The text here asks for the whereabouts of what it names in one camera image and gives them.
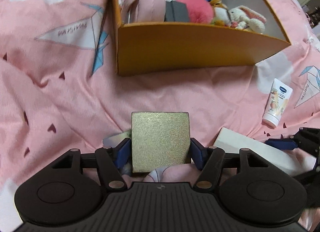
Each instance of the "white tube cap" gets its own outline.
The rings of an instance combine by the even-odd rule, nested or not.
[[[263,114],[262,121],[272,128],[276,128],[279,124],[279,120],[275,116],[268,113]]]

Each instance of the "blue gripper pad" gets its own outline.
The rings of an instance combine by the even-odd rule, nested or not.
[[[203,147],[195,138],[190,138],[190,155],[198,170],[202,171],[207,160],[207,148]]]
[[[293,150],[297,148],[297,144],[289,138],[285,139],[268,139],[265,144],[277,148],[279,150]]]
[[[115,160],[113,160],[114,165],[118,169],[122,168],[131,156],[131,139],[123,139],[122,142],[113,149],[113,154],[115,158]]]

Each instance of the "orange box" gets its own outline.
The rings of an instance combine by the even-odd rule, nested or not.
[[[267,0],[222,0],[229,9],[247,6],[267,19],[264,34],[216,25],[153,22],[123,24],[119,0],[112,0],[117,73],[254,65],[290,45]]]

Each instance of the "metal pin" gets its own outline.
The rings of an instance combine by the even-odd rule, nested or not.
[[[113,180],[109,182],[109,187],[112,189],[120,189],[124,186],[124,183],[120,180]]]
[[[197,182],[196,186],[200,189],[210,189],[212,187],[212,183],[207,180],[202,180]]]

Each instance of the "pink fluffy ball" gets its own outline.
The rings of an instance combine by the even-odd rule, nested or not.
[[[206,0],[177,0],[187,6],[190,22],[209,24],[213,18],[213,9]]]

